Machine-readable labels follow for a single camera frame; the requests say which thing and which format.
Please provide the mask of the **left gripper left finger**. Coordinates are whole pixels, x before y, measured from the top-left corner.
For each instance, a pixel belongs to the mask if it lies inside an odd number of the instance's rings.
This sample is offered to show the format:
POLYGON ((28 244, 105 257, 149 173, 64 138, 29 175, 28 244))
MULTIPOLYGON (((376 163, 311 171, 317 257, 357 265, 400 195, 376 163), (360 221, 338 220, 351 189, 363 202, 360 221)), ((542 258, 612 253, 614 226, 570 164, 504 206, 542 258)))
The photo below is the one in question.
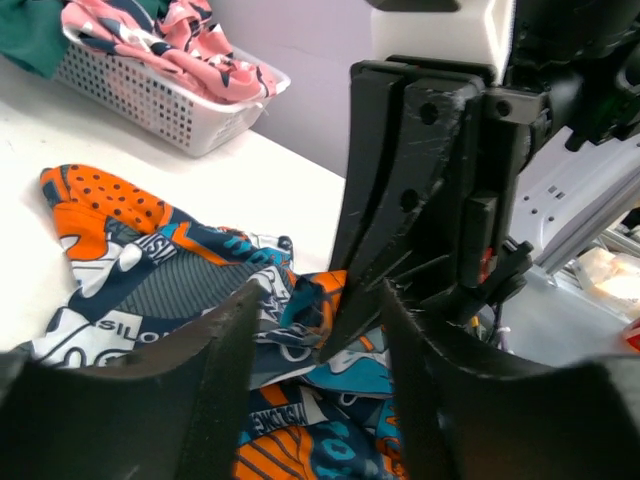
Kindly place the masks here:
POLYGON ((1 357, 5 479, 228 479, 248 416, 260 287, 104 367, 1 357))

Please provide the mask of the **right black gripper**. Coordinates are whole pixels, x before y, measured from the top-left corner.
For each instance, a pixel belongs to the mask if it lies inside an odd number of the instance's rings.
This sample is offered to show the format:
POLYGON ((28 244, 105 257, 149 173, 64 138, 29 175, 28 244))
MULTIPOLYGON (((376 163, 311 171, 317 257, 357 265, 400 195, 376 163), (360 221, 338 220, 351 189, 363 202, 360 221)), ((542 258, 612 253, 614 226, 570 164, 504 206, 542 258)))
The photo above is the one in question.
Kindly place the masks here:
POLYGON ((550 125, 545 91, 494 87, 483 97, 479 79, 415 80, 405 62, 361 61, 350 74, 348 167, 330 261, 347 280, 322 362, 378 325, 385 279, 423 297, 453 286, 460 240, 453 324, 519 293, 532 246, 509 237, 517 180, 550 125))

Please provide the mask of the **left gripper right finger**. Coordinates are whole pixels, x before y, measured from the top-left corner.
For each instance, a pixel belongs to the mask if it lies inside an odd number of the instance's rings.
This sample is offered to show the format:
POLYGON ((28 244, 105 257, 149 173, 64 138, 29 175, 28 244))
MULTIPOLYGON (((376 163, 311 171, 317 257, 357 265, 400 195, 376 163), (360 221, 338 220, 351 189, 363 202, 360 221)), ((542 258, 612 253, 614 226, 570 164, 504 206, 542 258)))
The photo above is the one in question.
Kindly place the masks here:
POLYGON ((381 317, 410 478, 638 477, 637 356, 541 365, 413 309, 391 283, 381 317))

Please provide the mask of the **patterned orange blue shorts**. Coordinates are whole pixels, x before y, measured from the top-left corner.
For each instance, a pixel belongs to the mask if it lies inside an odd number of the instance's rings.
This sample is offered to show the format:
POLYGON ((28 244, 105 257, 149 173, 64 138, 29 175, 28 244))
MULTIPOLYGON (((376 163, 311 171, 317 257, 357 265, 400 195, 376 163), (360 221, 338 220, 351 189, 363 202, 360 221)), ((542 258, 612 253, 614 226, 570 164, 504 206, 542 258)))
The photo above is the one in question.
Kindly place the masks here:
POLYGON ((289 237, 203 225, 92 166, 45 169, 40 186, 77 288, 27 343, 37 362, 103 366, 255 280, 260 325, 232 477, 406 477, 383 332, 324 364, 314 358, 333 327, 344 272, 298 275, 289 237))

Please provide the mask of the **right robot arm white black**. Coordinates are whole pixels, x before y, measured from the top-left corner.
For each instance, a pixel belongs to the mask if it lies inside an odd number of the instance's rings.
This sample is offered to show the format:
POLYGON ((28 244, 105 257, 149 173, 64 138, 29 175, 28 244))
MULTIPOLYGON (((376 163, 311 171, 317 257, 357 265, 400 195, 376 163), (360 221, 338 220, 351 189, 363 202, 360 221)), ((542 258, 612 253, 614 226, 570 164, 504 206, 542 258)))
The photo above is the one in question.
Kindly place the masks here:
POLYGON ((518 175, 639 129, 635 1, 375 1, 374 57, 351 68, 348 170, 330 266, 347 274, 327 361, 382 323, 383 286, 465 324, 517 293, 518 175))

